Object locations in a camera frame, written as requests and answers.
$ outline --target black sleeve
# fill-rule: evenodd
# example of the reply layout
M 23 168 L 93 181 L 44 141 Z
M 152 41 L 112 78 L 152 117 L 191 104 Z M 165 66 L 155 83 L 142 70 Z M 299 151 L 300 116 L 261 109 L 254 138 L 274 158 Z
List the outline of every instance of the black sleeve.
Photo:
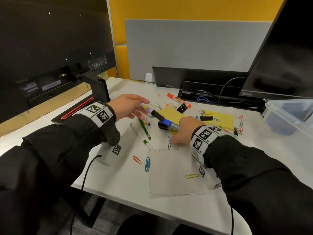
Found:
M 253 235 L 313 234 L 313 190 L 284 164 L 231 136 L 217 138 L 204 159 Z
M 104 140 L 97 125 L 75 115 L 23 138 L 0 157 L 0 234 L 36 234 L 40 217 L 82 173 Z

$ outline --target gray partition panel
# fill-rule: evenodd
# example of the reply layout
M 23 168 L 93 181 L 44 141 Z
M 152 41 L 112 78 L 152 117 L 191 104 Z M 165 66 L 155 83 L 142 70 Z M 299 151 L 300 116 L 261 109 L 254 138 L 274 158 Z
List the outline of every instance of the gray partition panel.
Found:
M 152 67 L 248 72 L 272 22 L 125 21 L 131 79 Z

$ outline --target green pencil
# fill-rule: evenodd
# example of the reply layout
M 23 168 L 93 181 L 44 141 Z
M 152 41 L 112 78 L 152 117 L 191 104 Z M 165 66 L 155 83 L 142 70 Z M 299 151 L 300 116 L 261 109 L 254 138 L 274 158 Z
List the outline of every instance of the green pencil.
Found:
M 150 135 L 149 135 L 149 133 L 148 133 L 148 131 L 147 131 L 145 125 L 143 124 L 143 121 L 142 121 L 141 119 L 139 119 L 139 122 L 140 122 L 140 124 L 141 124 L 143 130 L 146 132 L 146 135 L 148 136 L 149 140 L 151 140 L 151 137 L 150 137 Z

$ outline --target yellow sticky note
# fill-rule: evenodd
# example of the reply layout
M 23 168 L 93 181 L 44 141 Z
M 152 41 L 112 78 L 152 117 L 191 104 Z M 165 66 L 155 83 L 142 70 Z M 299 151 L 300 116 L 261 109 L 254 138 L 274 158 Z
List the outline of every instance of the yellow sticky note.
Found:
M 182 113 L 179 113 L 177 110 L 175 110 L 172 107 L 167 107 L 162 110 L 159 110 L 158 113 L 162 115 L 164 118 L 166 118 L 169 121 L 172 121 L 175 124 L 179 125 L 179 121 L 181 118 L 185 117 Z
M 230 132 L 233 131 L 234 124 L 233 124 L 232 115 L 209 111 L 209 110 L 205 110 L 204 112 L 206 115 L 213 116 L 214 118 L 212 121 L 204 121 L 207 125 L 216 125 L 217 127 L 228 130 Z

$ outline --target black monitor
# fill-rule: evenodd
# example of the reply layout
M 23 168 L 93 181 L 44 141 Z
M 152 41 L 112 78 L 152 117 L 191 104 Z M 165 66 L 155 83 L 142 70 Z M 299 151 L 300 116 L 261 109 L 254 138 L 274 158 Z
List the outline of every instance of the black monitor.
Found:
M 116 66 L 106 0 L 0 0 L 4 122 Z
M 313 98 L 313 23 L 308 0 L 287 0 L 257 55 L 241 96 Z

